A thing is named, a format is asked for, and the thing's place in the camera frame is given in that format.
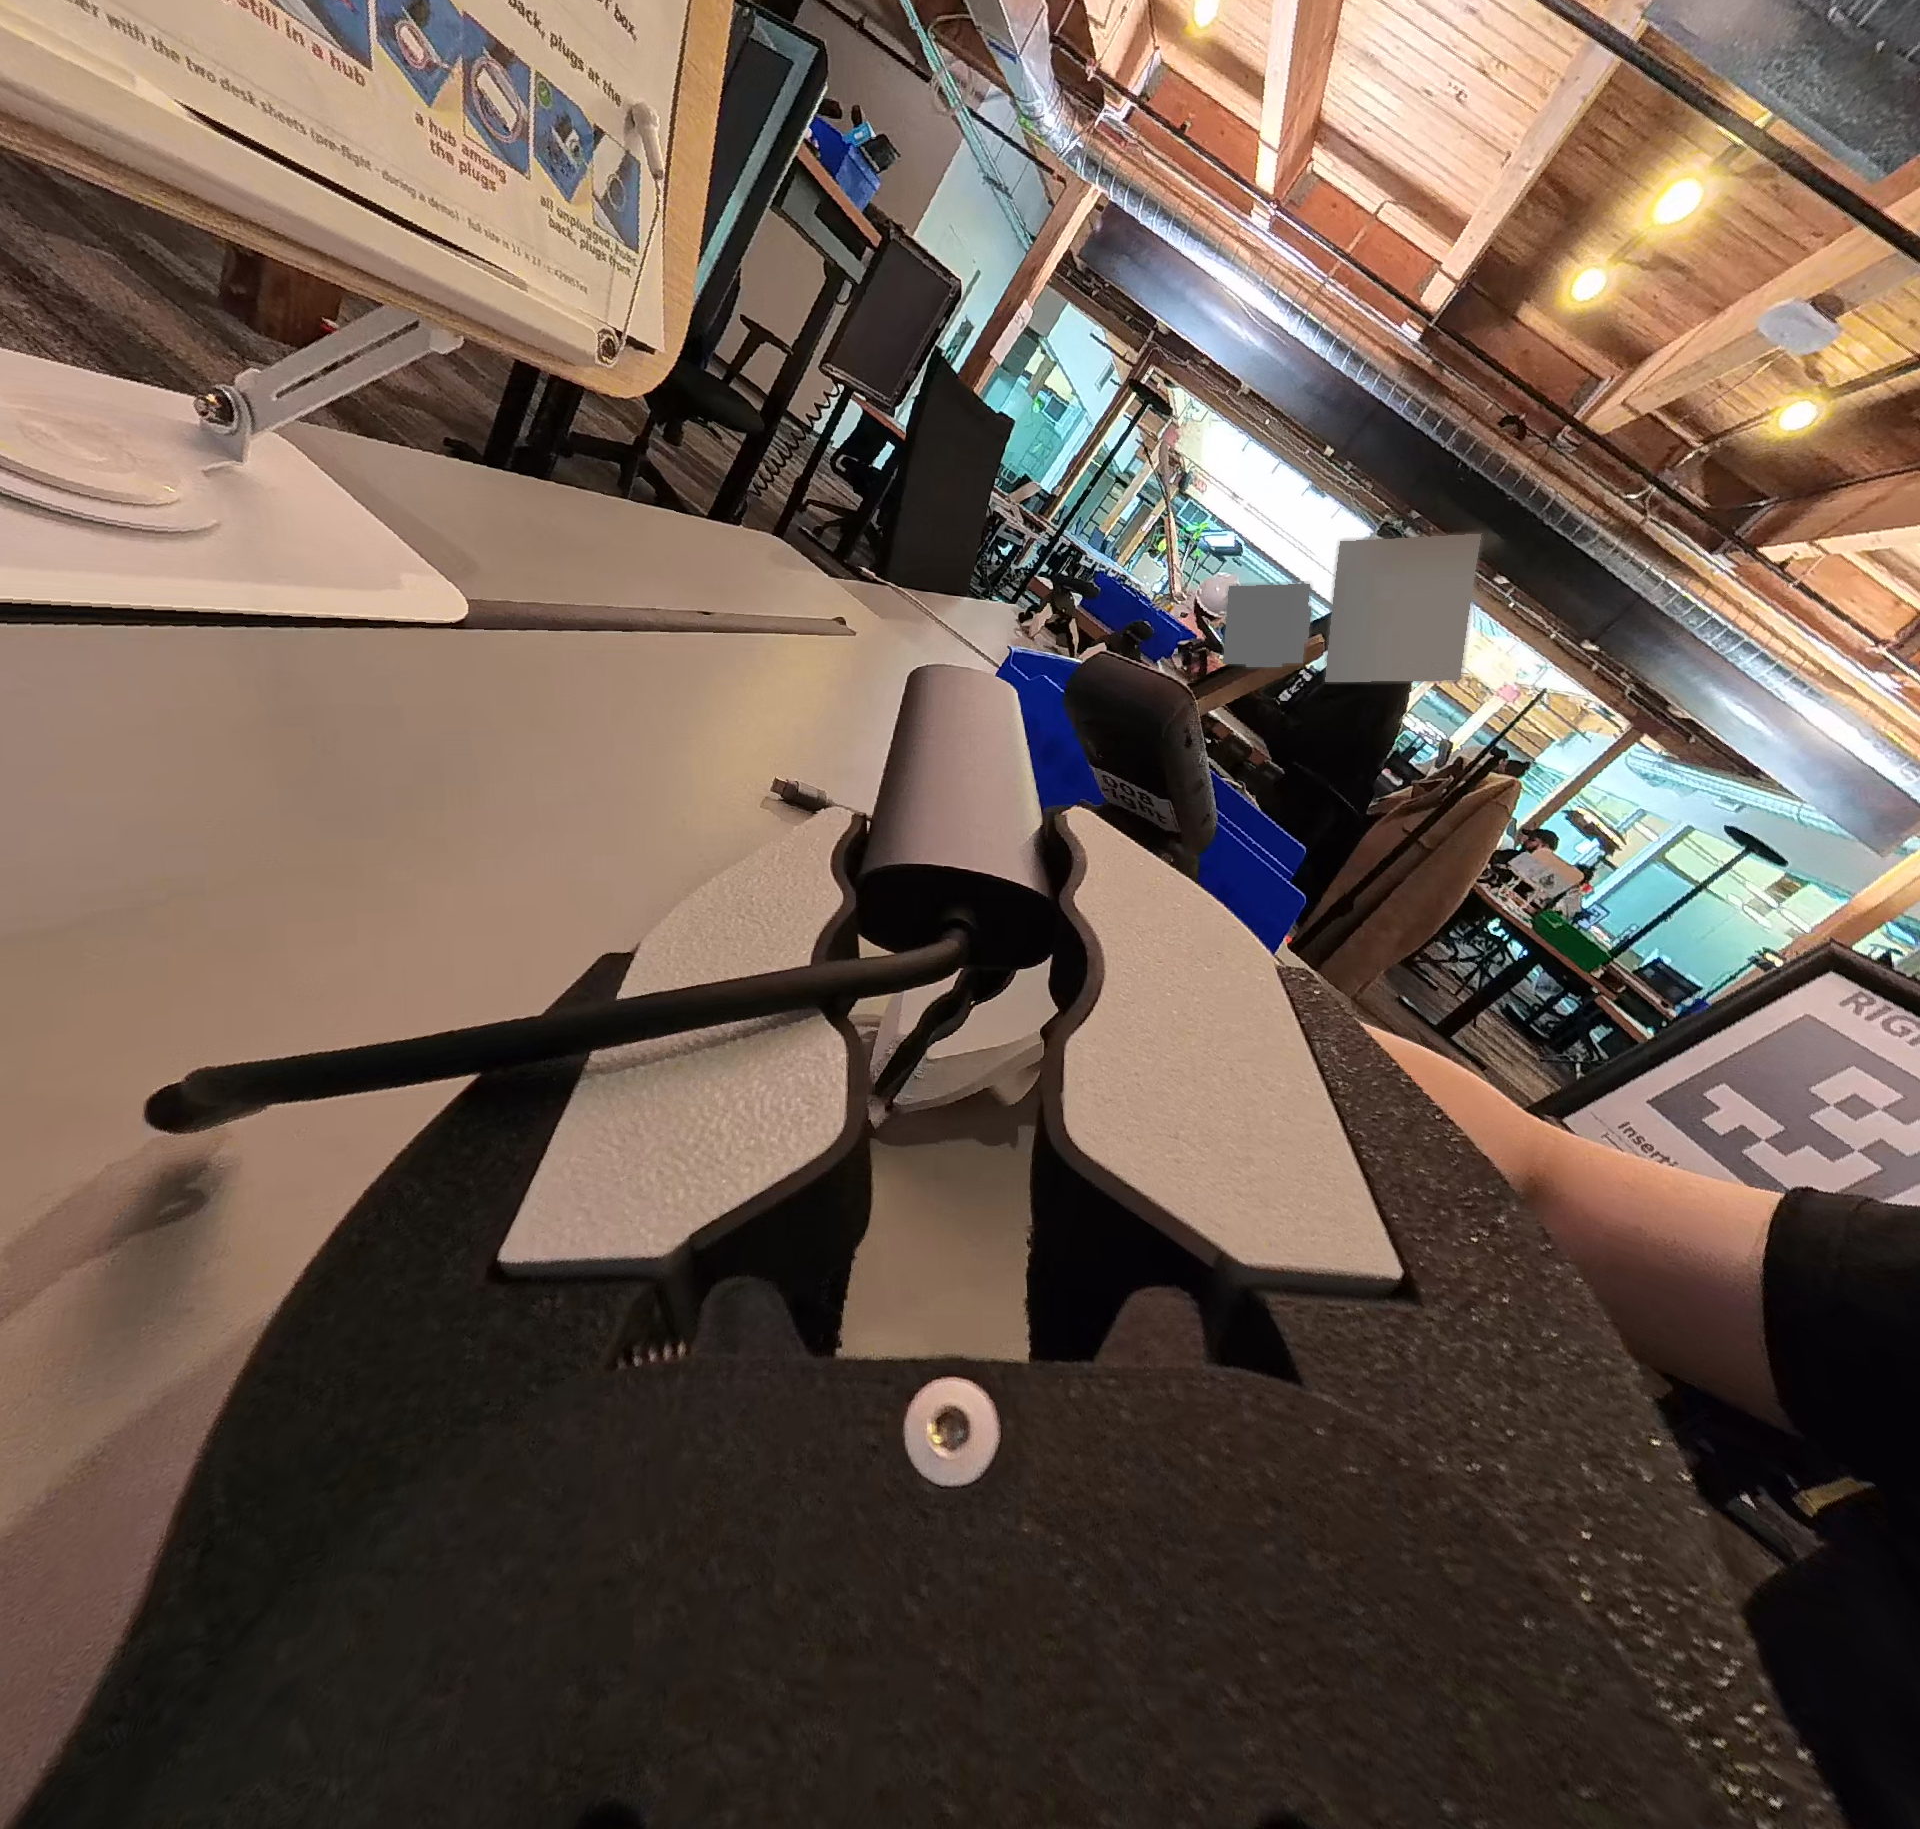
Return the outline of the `person's right forearm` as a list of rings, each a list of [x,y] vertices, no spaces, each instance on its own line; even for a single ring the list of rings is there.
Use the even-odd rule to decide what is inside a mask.
[[[1778,1195],[1583,1138],[1427,1046],[1373,1038],[1524,1196],[1637,1359],[1789,1429],[1764,1325]]]

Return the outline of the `framed black white marker sign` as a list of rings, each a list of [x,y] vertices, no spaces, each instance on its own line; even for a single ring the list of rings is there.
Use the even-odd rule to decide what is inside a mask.
[[[1919,1202],[1919,980],[1834,945],[1711,1000],[1532,1107],[1768,1193]]]

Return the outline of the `black mesh swivel chair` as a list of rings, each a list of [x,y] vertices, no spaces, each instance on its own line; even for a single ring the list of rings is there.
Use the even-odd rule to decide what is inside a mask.
[[[752,441],[766,435],[761,406],[733,387],[733,377],[717,377],[708,363],[718,342],[718,317],[696,318],[682,347],[676,366],[645,395],[645,420],[629,442],[599,435],[570,430],[561,442],[561,456],[586,456],[617,466],[617,494],[634,496],[641,482],[648,484],[648,501],[677,514],[691,514],[691,502],[654,463],[657,441],[677,448],[689,423],[717,423]]]

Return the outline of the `beige coat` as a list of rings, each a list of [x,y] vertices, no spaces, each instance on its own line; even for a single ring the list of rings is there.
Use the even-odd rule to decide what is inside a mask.
[[[1452,768],[1387,795],[1291,951],[1357,997],[1461,907],[1519,796],[1521,780],[1507,765],[1474,782]]]

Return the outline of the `blue storage crate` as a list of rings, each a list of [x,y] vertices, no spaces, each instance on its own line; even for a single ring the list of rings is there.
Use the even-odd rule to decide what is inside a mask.
[[[883,176],[900,161],[900,147],[854,105],[846,112],[825,102],[814,116],[808,142],[825,176],[858,211],[872,210]]]

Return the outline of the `person's dark clothing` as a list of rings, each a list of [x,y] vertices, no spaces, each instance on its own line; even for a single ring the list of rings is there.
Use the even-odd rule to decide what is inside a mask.
[[[1847,1824],[1919,1822],[1916,1207],[1789,1193],[1764,1331],[1793,1433],[1864,1493],[1747,1601],[1788,1720]]]

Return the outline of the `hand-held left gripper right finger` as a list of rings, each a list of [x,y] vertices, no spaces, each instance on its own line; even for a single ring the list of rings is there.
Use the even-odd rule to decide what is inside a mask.
[[[1201,1268],[1253,1288],[1399,1288],[1376,1195],[1275,952],[1092,809],[1064,857],[1050,1149]]]

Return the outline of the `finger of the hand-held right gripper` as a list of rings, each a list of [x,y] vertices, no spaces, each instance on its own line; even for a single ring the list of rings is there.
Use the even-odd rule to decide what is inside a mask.
[[[870,1046],[872,1107],[879,1105],[881,1072],[949,985],[951,978],[944,978],[885,1001]],[[893,1110],[937,1110],[978,1093],[1018,1099],[1039,1072],[1049,1023],[1049,968],[1018,970],[1005,989],[976,1001],[958,1028],[926,1049],[890,1107]]]

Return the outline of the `blue plastic bin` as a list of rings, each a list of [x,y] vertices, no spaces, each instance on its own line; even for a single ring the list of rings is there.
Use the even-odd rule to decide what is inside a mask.
[[[1074,666],[1067,655],[1012,646],[997,668],[1021,695],[1029,759],[1046,811],[1102,805],[1100,777],[1066,711]],[[1199,881],[1271,951],[1280,951],[1306,911],[1306,895],[1295,883],[1295,874],[1306,864],[1306,845],[1220,770],[1213,770],[1213,787],[1218,829],[1199,859]]]

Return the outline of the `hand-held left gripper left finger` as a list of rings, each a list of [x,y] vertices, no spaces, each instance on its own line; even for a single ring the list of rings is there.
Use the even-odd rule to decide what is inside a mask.
[[[620,1000],[856,951],[864,821],[785,826],[636,945]],[[781,1285],[803,1335],[837,1335],[872,1210],[867,1054],[819,1009],[591,1055],[498,1253],[517,1281],[636,1273],[692,1313],[711,1285]]]

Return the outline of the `printed instruction sheet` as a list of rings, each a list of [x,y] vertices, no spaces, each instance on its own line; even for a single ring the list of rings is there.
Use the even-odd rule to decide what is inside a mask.
[[[589,373],[664,345],[692,0],[5,0],[5,119]]]

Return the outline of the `wooden top standing desk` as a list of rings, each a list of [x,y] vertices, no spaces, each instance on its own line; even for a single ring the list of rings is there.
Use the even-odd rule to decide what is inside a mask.
[[[773,199],[773,213],[794,226],[823,259],[823,283],[814,292],[798,338],[788,345],[778,377],[758,409],[758,427],[743,436],[708,510],[710,519],[739,523],[767,449],[781,435],[806,371],[814,363],[837,308],[859,283],[881,235],[851,196],[831,182],[813,147],[796,152],[791,170]]]

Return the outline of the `black computer monitor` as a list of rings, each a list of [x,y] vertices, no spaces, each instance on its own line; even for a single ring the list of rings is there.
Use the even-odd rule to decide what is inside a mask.
[[[896,412],[963,296],[963,280],[944,259],[911,232],[890,226],[825,347],[825,377]]]

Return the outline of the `black framed cabinet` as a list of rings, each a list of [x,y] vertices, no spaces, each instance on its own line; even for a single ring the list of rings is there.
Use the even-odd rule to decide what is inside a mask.
[[[743,259],[827,91],[827,47],[748,0],[733,5],[689,342],[711,349]]]

